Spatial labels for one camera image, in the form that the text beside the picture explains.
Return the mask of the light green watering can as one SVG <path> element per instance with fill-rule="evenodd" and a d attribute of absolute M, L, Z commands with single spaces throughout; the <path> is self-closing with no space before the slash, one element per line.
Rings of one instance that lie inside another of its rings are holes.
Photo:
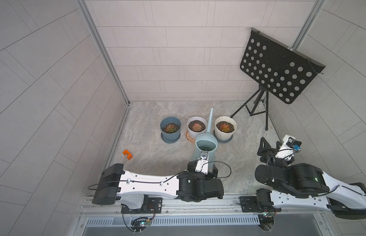
<path fill-rule="evenodd" d="M 214 109 L 212 108 L 210 110 L 206 130 L 195 140 L 195 151 L 192 156 L 192 160 L 199 160 L 201 153 L 205 152 L 207 154 L 207 160 L 211 162 L 209 163 L 209 168 L 211 168 L 214 165 L 214 161 L 216 161 L 215 152 L 218 147 L 217 139 L 211 134 L 213 111 Z"/>

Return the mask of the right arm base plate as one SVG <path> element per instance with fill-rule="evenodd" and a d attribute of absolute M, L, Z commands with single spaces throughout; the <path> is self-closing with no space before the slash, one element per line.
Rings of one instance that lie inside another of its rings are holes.
<path fill-rule="evenodd" d="M 273 201 L 270 196 L 241 196 L 239 197 L 242 212 L 256 213 L 276 213 L 281 212 L 281 208 L 273 207 Z"/>

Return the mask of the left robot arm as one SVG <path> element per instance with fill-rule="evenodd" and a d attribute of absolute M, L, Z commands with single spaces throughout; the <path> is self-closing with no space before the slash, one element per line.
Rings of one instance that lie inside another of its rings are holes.
<path fill-rule="evenodd" d="M 149 176 L 124 170 L 123 164 L 105 169 L 99 182 L 88 186 L 94 192 L 92 203 L 113 205 L 115 202 L 132 210 L 143 208 L 150 196 L 180 199 L 184 202 L 200 202 L 209 198 L 222 199 L 224 188 L 217 176 L 218 169 L 208 170 L 210 162 L 195 160 L 188 168 L 172 176 Z"/>

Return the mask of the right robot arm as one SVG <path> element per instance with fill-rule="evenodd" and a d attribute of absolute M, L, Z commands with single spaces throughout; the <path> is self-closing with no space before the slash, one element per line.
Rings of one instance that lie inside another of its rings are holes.
<path fill-rule="evenodd" d="M 306 207 L 330 211 L 341 219 L 366 219 L 365 185 L 344 183 L 311 164 L 294 164 L 301 144 L 295 137 L 285 135 L 273 148 L 261 138 L 257 151 L 261 165 L 255 170 L 255 178 L 270 189 L 257 190 L 257 208 L 272 211 Z"/>

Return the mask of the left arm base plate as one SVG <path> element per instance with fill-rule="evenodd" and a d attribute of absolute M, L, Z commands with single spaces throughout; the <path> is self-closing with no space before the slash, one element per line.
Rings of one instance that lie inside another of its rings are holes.
<path fill-rule="evenodd" d="M 141 201 L 141 206 L 137 208 L 129 208 L 127 205 L 122 204 L 123 214 L 154 214 L 161 213 L 163 198 L 155 198 L 149 197 L 147 195 L 144 196 L 144 199 Z"/>

